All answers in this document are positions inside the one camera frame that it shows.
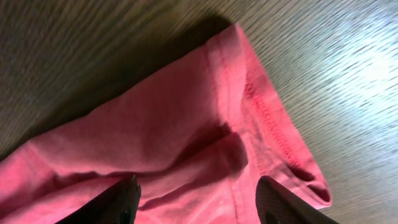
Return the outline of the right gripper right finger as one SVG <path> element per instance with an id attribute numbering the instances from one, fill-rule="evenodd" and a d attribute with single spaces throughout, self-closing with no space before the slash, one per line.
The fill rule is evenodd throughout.
<path id="1" fill-rule="evenodd" d="M 256 208 L 261 224 L 338 224 L 269 176 L 257 183 Z"/>

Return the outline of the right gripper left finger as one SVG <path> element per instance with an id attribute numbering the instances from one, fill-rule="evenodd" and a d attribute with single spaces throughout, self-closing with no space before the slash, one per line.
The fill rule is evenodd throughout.
<path id="1" fill-rule="evenodd" d="M 57 224 L 134 224 L 141 197 L 136 177 L 120 180 Z"/>

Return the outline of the red orange t-shirt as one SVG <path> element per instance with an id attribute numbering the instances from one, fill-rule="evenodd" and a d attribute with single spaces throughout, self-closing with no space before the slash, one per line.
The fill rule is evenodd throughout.
<path id="1" fill-rule="evenodd" d="M 240 26 L 1 162 L 1 222 L 56 223 L 125 176 L 137 223 L 258 223 L 268 175 L 314 208 L 326 180 Z"/>

